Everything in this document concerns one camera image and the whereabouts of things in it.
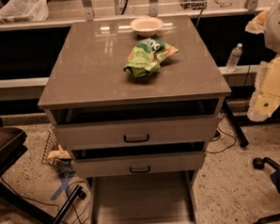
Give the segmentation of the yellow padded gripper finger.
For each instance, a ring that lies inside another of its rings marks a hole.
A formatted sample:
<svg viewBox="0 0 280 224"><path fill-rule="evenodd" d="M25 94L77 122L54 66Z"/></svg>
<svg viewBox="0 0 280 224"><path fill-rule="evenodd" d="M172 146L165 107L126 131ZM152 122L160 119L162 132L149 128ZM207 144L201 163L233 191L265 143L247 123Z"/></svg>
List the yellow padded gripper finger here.
<svg viewBox="0 0 280 224"><path fill-rule="evenodd" d="M245 26L245 31L251 34L260 34L265 33L266 31L266 22L269 16L269 10L265 9L260 12L258 15L254 17L252 21L250 21Z"/></svg>
<svg viewBox="0 0 280 224"><path fill-rule="evenodd" d="M253 122L264 121L280 106L280 53L270 62L261 61L255 89L250 98L247 118Z"/></svg>

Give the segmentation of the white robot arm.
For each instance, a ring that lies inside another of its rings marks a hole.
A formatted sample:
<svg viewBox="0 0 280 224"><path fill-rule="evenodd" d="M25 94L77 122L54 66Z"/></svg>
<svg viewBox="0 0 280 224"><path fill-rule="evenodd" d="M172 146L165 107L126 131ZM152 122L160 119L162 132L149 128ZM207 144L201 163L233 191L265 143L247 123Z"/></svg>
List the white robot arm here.
<svg viewBox="0 0 280 224"><path fill-rule="evenodd" d="M263 33L265 46L276 52L270 62L261 61L259 64L255 92L247 110L247 118L251 121L264 121L280 106L280 0L275 0L269 9L260 12L245 30L251 34Z"/></svg>

